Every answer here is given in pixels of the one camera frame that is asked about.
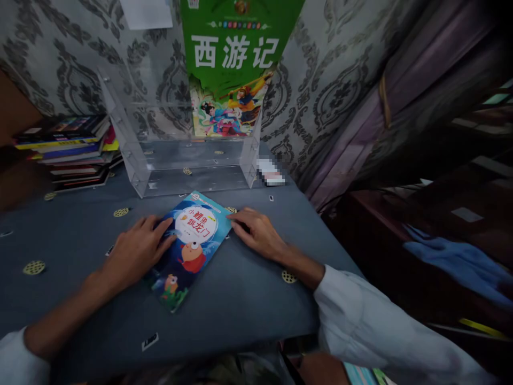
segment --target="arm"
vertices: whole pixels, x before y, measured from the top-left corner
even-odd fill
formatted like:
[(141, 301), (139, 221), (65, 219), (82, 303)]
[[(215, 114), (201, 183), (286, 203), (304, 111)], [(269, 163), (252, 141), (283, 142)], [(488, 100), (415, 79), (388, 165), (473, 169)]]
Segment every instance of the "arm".
[(487, 376), (466, 352), (408, 316), (364, 279), (323, 266), (287, 245), (265, 215), (243, 209), (228, 218), (244, 243), (314, 291), (320, 346), (338, 359), (364, 367), (398, 367), (437, 380)]
[(176, 236), (160, 239), (173, 219), (155, 227), (154, 216), (142, 218), (122, 233), (100, 270), (90, 274), (77, 293), (38, 322), (0, 341), (0, 378), (11, 384), (47, 383), (48, 364), (100, 307), (138, 282), (158, 262)]

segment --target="blue cloth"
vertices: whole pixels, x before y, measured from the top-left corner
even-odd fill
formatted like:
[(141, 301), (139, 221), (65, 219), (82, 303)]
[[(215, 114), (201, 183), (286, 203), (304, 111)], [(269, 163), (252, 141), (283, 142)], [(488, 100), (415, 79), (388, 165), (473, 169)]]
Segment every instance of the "blue cloth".
[(513, 311), (513, 302), (501, 294), (500, 283), (513, 284), (513, 276), (469, 243), (451, 242), (444, 238), (423, 239), (427, 234), (405, 226), (417, 242), (403, 247), (422, 261), (449, 273), (458, 283), (481, 294), (495, 304)]

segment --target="stack of books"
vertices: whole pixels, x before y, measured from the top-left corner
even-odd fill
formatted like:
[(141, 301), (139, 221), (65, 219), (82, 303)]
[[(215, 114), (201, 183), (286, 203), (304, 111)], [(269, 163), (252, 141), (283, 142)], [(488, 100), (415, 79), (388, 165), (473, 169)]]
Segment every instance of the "stack of books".
[(29, 159), (47, 165), (55, 192), (104, 186), (123, 158), (107, 115), (43, 118), (14, 137), (14, 146), (32, 150)]

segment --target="hand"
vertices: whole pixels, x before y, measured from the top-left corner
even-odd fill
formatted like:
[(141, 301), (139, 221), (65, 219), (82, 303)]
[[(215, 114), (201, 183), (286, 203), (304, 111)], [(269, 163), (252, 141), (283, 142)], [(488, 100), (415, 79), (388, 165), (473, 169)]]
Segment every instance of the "hand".
[(173, 235), (159, 244), (173, 218), (161, 222), (154, 230), (158, 221), (154, 215), (141, 218), (130, 230), (121, 233), (95, 278), (115, 292), (138, 282), (176, 239), (176, 235)]
[[(231, 226), (240, 239), (263, 257), (281, 262), (288, 254), (289, 246), (280, 238), (265, 215), (245, 207), (236, 214), (228, 215), (227, 218), (232, 220)], [(237, 221), (244, 223), (250, 232), (247, 233)]]

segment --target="shirt cuff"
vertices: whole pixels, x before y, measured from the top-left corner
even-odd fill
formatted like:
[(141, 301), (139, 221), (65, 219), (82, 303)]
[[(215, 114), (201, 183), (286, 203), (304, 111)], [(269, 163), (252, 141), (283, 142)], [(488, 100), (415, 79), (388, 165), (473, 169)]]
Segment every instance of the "shirt cuff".
[(0, 341), (0, 378), (9, 384), (46, 384), (50, 364), (27, 349), (26, 328), (9, 333)]

